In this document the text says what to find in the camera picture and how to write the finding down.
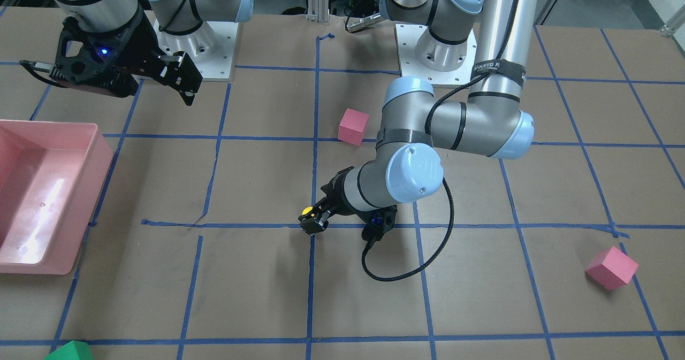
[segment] pink bin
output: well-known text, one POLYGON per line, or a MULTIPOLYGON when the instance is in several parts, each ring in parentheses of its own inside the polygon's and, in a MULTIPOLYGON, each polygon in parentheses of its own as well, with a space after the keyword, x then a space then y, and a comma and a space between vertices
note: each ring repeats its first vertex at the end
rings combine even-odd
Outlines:
POLYGON ((96 124, 0 120, 0 272, 71 271, 111 160, 96 124))

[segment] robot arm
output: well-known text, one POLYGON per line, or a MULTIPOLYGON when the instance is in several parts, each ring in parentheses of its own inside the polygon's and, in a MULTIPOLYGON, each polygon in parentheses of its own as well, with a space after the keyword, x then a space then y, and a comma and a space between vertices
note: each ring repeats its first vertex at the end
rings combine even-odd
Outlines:
POLYGON ((57 87, 98 94, 134 95, 132 74, 150 77, 178 91, 190 106, 202 77, 183 51, 167 55, 138 0, 55 0, 68 17, 59 36, 54 65, 22 60, 29 73, 49 72, 57 87), (75 56, 69 46, 80 43, 75 56))
MULTIPOLYGON (((532 117, 519 111, 519 97, 535 3, 536 0, 484 0, 473 72, 474 80, 479 81, 472 82, 468 102, 445 101, 435 109, 433 87, 425 80, 405 76, 391 83, 382 109, 376 158, 362 167, 338 172, 322 187, 325 197, 299 218, 303 230, 318 233, 327 228, 328 218, 333 214, 357 214, 367 223, 362 233, 364 239, 369 241, 372 236, 378 241, 394 224, 394 205, 430 196, 440 187, 443 168, 434 148, 492 158, 519 158, 526 153, 534 127, 532 117), (509 13, 514 7, 516 13, 507 34, 509 13), (433 114, 428 119, 431 109, 433 114)), ((430 0, 425 0, 423 6, 428 4, 430 0)), ((400 9, 399 5, 391 6, 391 2, 386 2, 386 7, 388 12, 400 9)), ((411 13, 424 13, 419 11, 422 7, 408 7, 411 13)), ((448 19, 439 11, 435 15, 448 19)), ((452 19, 452 24, 463 22, 459 20, 463 16, 455 16, 458 21, 452 19)), ((447 36, 445 33, 464 38, 468 35, 466 29, 448 28, 448 23, 437 20, 430 27, 438 25, 445 30, 427 32, 434 39, 437 37, 438 42, 447 36)))

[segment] pink foam block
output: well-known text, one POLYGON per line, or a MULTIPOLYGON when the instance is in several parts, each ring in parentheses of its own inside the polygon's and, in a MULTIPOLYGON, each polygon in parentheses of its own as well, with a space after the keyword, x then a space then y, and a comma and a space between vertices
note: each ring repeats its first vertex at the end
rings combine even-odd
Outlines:
POLYGON ((353 145, 361 145, 368 123, 369 114, 347 109, 338 127, 338 139, 353 145))
POLYGON ((617 247, 600 252, 585 270, 590 277, 602 284, 606 289, 614 290, 629 284, 633 274, 638 269, 638 263, 627 257, 617 247))

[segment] block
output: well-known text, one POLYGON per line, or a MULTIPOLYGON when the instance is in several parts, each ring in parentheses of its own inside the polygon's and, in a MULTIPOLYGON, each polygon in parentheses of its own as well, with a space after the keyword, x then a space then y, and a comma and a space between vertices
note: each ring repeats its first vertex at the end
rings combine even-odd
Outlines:
POLYGON ((368 123, 369 114, 347 109, 338 127, 338 139, 353 145, 361 145, 368 123))
POLYGON ((93 355, 90 353, 87 343, 69 341, 55 352, 47 355, 45 360, 93 360, 93 355))
POLYGON ((627 257, 619 248, 612 246, 598 253, 585 273, 606 289, 614 290, 629 284, 637 269, 637 262, 627 257))

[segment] blue tape line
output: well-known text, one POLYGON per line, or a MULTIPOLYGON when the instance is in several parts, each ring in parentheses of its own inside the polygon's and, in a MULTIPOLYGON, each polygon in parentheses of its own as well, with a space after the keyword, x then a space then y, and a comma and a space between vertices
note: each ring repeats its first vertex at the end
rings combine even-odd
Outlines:
MULTIPOLYGON (((131 119, 133 117, 133 113, 135 111, 135 105, 138 102, 138 98, 140 96, 140 90, 142 89, 142 83, 143 81, 140 80, 140 84, 138 86, 138 89, 135 92, 135 96, 133 99, 133 102, 131 103, 131 108, 129 109, 128 116, 126 117, 126 122, 124 123, 124 127, 122 129, 122 134, 126 134, 126 131, 128 130, 129 124, 131 123, 131 119)), ((52 346, 50 347, 50 352, 54 352, 54 350, 57 349, 58 341, 59 338, 62 336, 62 330, 64 329, 64 324, 66 323, 66 316, 69 313, 69 309, 71 308, 71 302, 73 301, 74 297, 74 292, 76 290, 76 285, 78 284, 79 277, 81 274, 81 265, 83 264, 83 258, 86 255, 86 242, 88 241, 88 233, 90 233, 90 227, 95 226, 97 224, 97 218, 100 215, 100 211, 102 209, 102 204, 103 201, 105 200, 105 195, 107 194, 107 191, 110 187, 110 182, 112 180, 112 174, 113 171, 115 170, 115 166, 117 165, 117 160, 119 153, 121 151, 121 146, 123 145, 124 142, 124 137, 119 138, 119 143, 117 145, 117 151, 113 154, 112 158, 112 163, 110 163, 110 168, 107 170, 107 175, 105 177, 105 182, 103 183, 102 186, 102 192, 100 193, 100 197, 97 200, 97 205, 95 206, 95 211, 93 211, 93 218, 91 219, 90 223, 88 224, 88 228, 86 228, 85 233, 83 234, 83 243, 81 244, 81 257, 79 257, 79 262, 76 265, 76 270, 74 272, 74 277, 71 280, 71 286, 69 287, 69 293, 67 294, 66 301, 64 302, 64 308, 62 309, 62 315, 59 317, 59 323, 57 325, 57 330, 55 331, 55 338, 52 346)))
MULTIPOLYGON (((338 138, 319 138, 318 141, 320 142, 343 142, 338 138)), ((364 138, 362 139, 362 142, 373 142, 375 143, 375 138, 364 138)))
POLYGON ((66 301, 64 301, 64 308, 62 308, 62 314, 59 316, 59 323, 57 324, 57 329, 55 330, 55 336, 50 345, 50 353, 55 352, 58 346, 59 338, 62 336, 62 331, 64 330, 64 324, 66 323, 66 316, 69 314, 69 309, 71 308, 71 302, 74 299, 74 293, 76 292, 76 285, 79 282, 79 277, 81 277, 81 266, 83 265, 83 258, 86 255, 86 241, 88 240, 88 233, 90 232, 90 226, 86 228, 83 234, 83 241, 81 243, 81 256, 76 264, 76 270, 74 271, 74 277, 71 279, 71 285, 69 285, 69 292, 66 294, 66 301))
MULTIPOLYGON (((619 242, 619 246, 621 246, 621 251, 624 253, 624 255, 627 255, 628 252, 626 252, 626 246, 623 245, 623 242, 619 242)), ((656 336, 656 341, 659 343, 659 348, 661 349, 661 354, 664 356, 664 360, 668 360, 668 353, 666 353, 666 348, 664 346, 664 342, 663 342, 663 340, 661 340, 661 335, 659 334, 659 330, 656 327, 656 322, 654 321, 654 316, 651 314, 651 311, 649 310, 649 306, 646 303, 646 297, 644 297, 642 287, 640 286, 640 282, 638 281, 638 277, 635 274, 633 274, 633 282, 635 282, 635 288, 637 289, 638 295, 640 296, 640 300, 643 303, 644 313, 646 313, 646 317, 649 319, 649 325, 651 325, 651 329, 653 330, 653 333, 656 336)))
POLYGON ((51 87, 50 85, 47 85, 45 87, 43 95, 41 96, 41 100, 39 100, 39 104, 36 106, 34 113, 31 114, 29 121, 35 121, 36 120, 36 117, 39 115, 39 111, 41 110, 42 104, 45 103, 45 99, 47 98, 47 94, 50 92, 50 87, 51 87))
POLYGON ((288 70, 288 71, 315 71, 313 67, 282 67, 282 66, 250 66, 237 65, 237 69, 252 69, 252 70, 288 70))
POLYGON ((631 80, 630 82, 644 85, 685 85, 685 82, 668 80, 631 80))
POLYGON ((685 331, 659 331, 661 336, 685 336, 685 331))
POLYGON ((197 248, 195 250, 195 261, 193 262, 193 274, 191 275, 191 286, 188 288, 188 301, 186 302, 186 313, 183 316, 183 326, 181 327, 181 338, 178 344, 178 352, 176 352, 176 360, 182 360, 183 349, 186 341, 186 334, 188 333, 188 323, 191 320, 191 309, 193 308, 193 297, 195 296, 195 284, 197 281, 197 271, 200 267, 200 256, 202 255, 202 242, 204 237, 197 236, 197 248))
POLYGON ((234 139, 238 141, 313 141, 314 138, 307 136, 250 136, 250 135, 222 135, 221 139, 234 139))
POLYGON ((685 225, 640 225, 640 224, 617 224, 624 229, 685 229, 685 225))
MULTIPOLYGON (((554 67, 552 67, 552 63, 550 61, 550 56, 547 54, 547 50, 545 49, 545 44, 543 43, 543 39, 540 36, 540 32, 538 31, 538 28, 536 26, 533 26, 533 30, 535 31, 535 35, 538 38, 538 42, 540 43, 540 48, 543 51, 543 55, 545 56, 545 60, 547 62, 548 67, 550 68, 550 72, 552 73, 553 77, 557 77, 556 72, 554 71, 554 67)), ((602 205, 604 206, 604 212, 606 213, 606 218, 609 220, 609 225, 612 227, 612 230, 614 228, 614 220, 611 218, 611 213, 609 212, 609 205, 606 202, 606 199, 604 197, 604 191, 602 190, 602 186, 599 184, 599 179, 597 178, 597 174, 595 173, 595 167, 592 165, 592 161, 590 160, 590 155, 588 154, 587 149, 585 148, 583 144, 583 139, 580 136, 580 130, 578 130, 578 126, 575 123, 575 119, 573 119, 573 114, 570 112, 570 106, 568 106, 568 102, 566 100, 566 95, 564 94, 564 91, 561 88, 561 84, 559 83, 558 80, 555 80, 557 89, 559 90, 559 95, 561 95, 561 100, 564 103, 564 107, 566 109, 566 112, 568 114, 568 118, 570 119, 570 124, 573 126, 573 131, 575 131, 575 136, 578 138, 578 142, 580 143, 580 148, 583 151, 583 155, 585 155, 585 160, 588 163, 588 168, 590 169, 590 174, 592 174, 592 179, 595 182, 595 185, 597 186, 597 191, 599 192, 599 197, 602 200, 602 205)))
MULTIPOLYGON (((611 54, 614 56, 614 59, 616 59, 616 63, 618 63, 619 68, 621 69, 621 72, 623 73, 623 76, 626 77, 626 81, 628 82, 628 85, 630 86, 630 90, 633 92, 633 95, 635 95, 635 99, 638 101, 638 104, 640 105, 640 109, 642 109, 644 117, 646 118, 646 121, 649 123, 649 127, 651 128, 651 131, 653 131, 654 136, 656 136, 656 140, 659 142, 659 145, 663 146, 664 142, 661 140, 661 136, 659 135, 659 132, 656 130, 656 126, 654 126, 654 123, 651 121, 649 114, 646 112, 646 109, 644 108, 644 104, 643 104, 642 100, 640 99, 638 92, 635 90, 635 86, 632 84, 630 78, 628 77, 628 74, 626 73, 626 69, 623 68, 621 61, 619 60, 619 56, 616 55, 616 51, 614 51, 614 48, 611 46, 611 43, 609 42, 609 38, 607 38, 606 33, 604 33, 604 29, 600 28, 599 31, 602 33, 602 36, 604 37, 604 41, 606 41, 606 45, 609 47, 611 54)), ((664 154, 666 155, 666 158, 668 158, 668 162, 671 164, 671 167, 673 168, 673 172, 675 172, 675 175, 678 178, 678 181, 680 181, 680 186, 685 188, 685 181, 683 181, 683 177, 680 176, 680 172, 678 172, 678 168, 675 166, 675 163, 673 162, 673 159, 671 158, 670 153, 668 153, 668 150, 666 150, 666 148, 664 148, 664 147, 662 147, 662 148, 663 148, 664 154)))
MULTIPOLYGON (((579 142, 531 142, 531 145, 543 146, 580 146, 579 142)), ((664 144, 657 145, 654 143, 582 143, 584 146, 592 146, 595 148, 685 148, 685 145, 664 144)))
MULTIPOLYGON (((314 325, 314 270, 316 240, 312 235, 309 243, 309 277, 307 282, 307 338, 311 339, 314 325)), ((311 358, 311 341, 307 342, 306 358, 311 358)))
POLYGON ((202 216, 207 216, 208 211, 210 211, 210 200, 212 199, 212 189, 214 187, 214 178, 216 175, 216 164, 218 163, 218 156, 221 150, 221 135, 223 133, 223 126, 226 121, 226 112, 228 111, 228 101, 231 95, 231 84, 226 84, 226 94, 223 100, 223 108, 221 110, 221 119, 218 123, 218 131, 216 133, 216 145, 215 145, 215 162, 212 166, 212 175, 210 177, 210 182, 207 184, 207 194, 205 195, 205 206, 202 209, 202 216))
MULTIPOLYGON (((321 40, 333 36, 324 36, 321 40)), ((389 75, 401 75, 400 70, 349 70, 349 69, 322 69, 317 67, 284 67, 284 66, 250 66, 237 65, 237 69, 251 70, 283 70, 283 71, 304 71, 304 72, 339 72, 339 73, 387 73, 389 75)))
POLYGON ((543 311, 543 302, 540 299, 538 285, 535 282, 533 265, 531 264, 530 256, 528 255, 528 246, 526 246, 526 239, 523 237, 523 230, 521 229, 521 224, 519 223, 519 215, 516 213, 516 205, 514 204, 514 196, 512 195, 511 186, 509 185, 509 177, 507 176, 507 170, 504 167, 504 161, 502 160, 502 158, 499 159, 499 168, 500 170, 502 170, 502 178, 504 178, 504 185, 507 188, 507 197, 509 197, 509 204, 512 208, 512 216, 514 217, 514 223, 516 223, 516 232, 519 234, 519 242, 521 243, 521 250, 523 250, 523 258, 526 260, 526 268, 528 268, 528 277, 530 277, 530 284, 533 287, 533 295, 535 296, 535 303, 538 306, 538 313, 540 314, 540 322, 543 326, 543 333, 545 335, 547 349, 550 352, 550 360, 555 360, 554 349, 552 348, 552 341, 550 339, 550 329, 548 329, 547 327, 545 311, 543 311))
POLYGON ((153 138, 153 139, 216 139, 215 135, 177 135, 177 134, 126 134, 126 138, 153 138))
POLYGON ((49 346, 53 340, 0 340, 0 346, 49 346))
MULTIPOLYGON (((107 188, 110 187, 110 181, 112 180, 112 175, 115 172, 115 166, 117 165, 117 161, 119 160, 119 153, 121 153, 121 148, 124 144, 124 139, 126 139, 126 133, 128 131, 129 125, 131 123, 131 119, 133 118, 133 113, 135 111, 135 106, 138 104, 138 98, 140 97, 140 92, 142 91, 142 85, 144 84, 144 80, 140 80, 138 89, 135 91, 135 95, 133 97, 133 102, 131 103, 131 108, 129 109, 129 113, 126 116, 126 122, 124 122, 124 127, 121 130, 121 136, 119 137, 119 143, 117 144, 117 150, 115 151, 115 154, 112 157, 112 163, 110 163, 110 169, 107 170, 107 175, 105 177, 105 183, 103 184, 103 194, 107 192, 107 188)), ((93 212, 93 223, 97 222, 98 216, 100 216, 100 211, 102 210, 102 204, 105 200, 105 196, 100 196, 100 199, 97 201, 97 205, 95 206, 95 211, 93 212)))
MULTIPOLYGON (((414 231, 416 232, 416 248, 418 249, 418 264, 423 265, 425 261, 423 260, 423 244, 421 239, 421 227, 418 221, 418 206, 416 202, 412 204, 414 209, 414 231)), ((430 311, 430 296, 428 295, 428 281, 426 280, 425 270, 421 271, 421 287, 423 288, 423 306, 426 310, 426 324, 428 325, 428 338, 430 339, 430 356, 431 360, 437 360, 438 354, 435 350, 435 340, 433 336, 435 332, 433 331, 433 314, 430 311)))
MULTIPOLYGON (((685 336, 685 331, 658 331, 660 336, 685 336)), ((552 339, 582 338, 649 338, 654 331, 608 331, 608 332, 560 332, 550 333, 552 339)), ((429 336, 333 336, 332 338, 198 338, 198 339, 96 339, 83 341, 91 346, 156 346, 156 345, 208 345, 208 344, 298 344, 298 343, 362 343, 362 342, 422 342, 422 341, 506 341, 541 340, 543 333, 510 333, 494 335, 436 335, 429 336)), ((65 345, 71 339, 62 339, 58 345, 65 345)), ((48 346, 53 340, 0 340, 2 346, 48 346)))
MULTIPOLYGON (((234 228, 292 228, 299 229, 299 224, 221 224, 221 223, 208 223, 208 224, 189 224, 181 222, 167 222, 167 221, 151 221, 149 219, 142 219, 140 221, 142 225, 147 226, 182 226, 185 228, 217 228, 217 229, 234 229, 234 228)), ((415 224, 395 224, 396 228, 414 228, 415 224)), ((419 224, 420 228, 447 228, 447 224, 419 224)), ((364 224, 330 224, 329 228, 337 229, 355 229, 363 228, 364 224)), ((622 232, 612 231, 609 225, 601 224, 519 224, 520 228, 584 228, 584 229, 595 229, 597 231, 602 231, 604 233, 617 233, 618 236, 623 236, 623 238, 630 238, 629 235, 622 232)), ((620 228, 655 228, 655 229, 685 229, 685 225, 617 225, 620 228)), ((516 224, 454 224, 454 228, 457 229, 514 229, 516 224)))
POLYGON ((320 69, 321 72, 340 73, 387 73, 389 75, 402 75, 400 70, 348 70, 348 69, 320 69))
MULTIPOLYGON (((107 138, 119 138, 120 133, 103 133, 107 138)), ((195 134, 126 134, 126 138, 164 138, 164 139, 216 139, 215 135, 195 135, 195 134)), ((221 139, 232 139, 238 141, 313 141, 313 136, 260 136, 260 135, 222 135, 221 139)), ((343 142, 337 138, 318 138, 319 142, 343 142)), ((362 142, 375 143, 374 138, 364 138, 362 142)), ((537 142, 534 141, 531 145, 543 146, 580 146, 578 142, 537 142)), ((598 148, 685 148, 685 144, 671 144, 665 143, 658 145, 656 143, 583 143, 585 146, 592 146, 598 148)))
MULTIPOLYGON (((599 83, 627 83, 626 80, 620 79, 588 79, 588 78, 558 78, 548 76, 527 76, 528 80, 560 80, 562 82, 599 82, 599 83)), ((685 85, 685 82, 680 81, 666 81, 666 80, 631 80, 633 83, 640 83, 646 85, 685 85)))

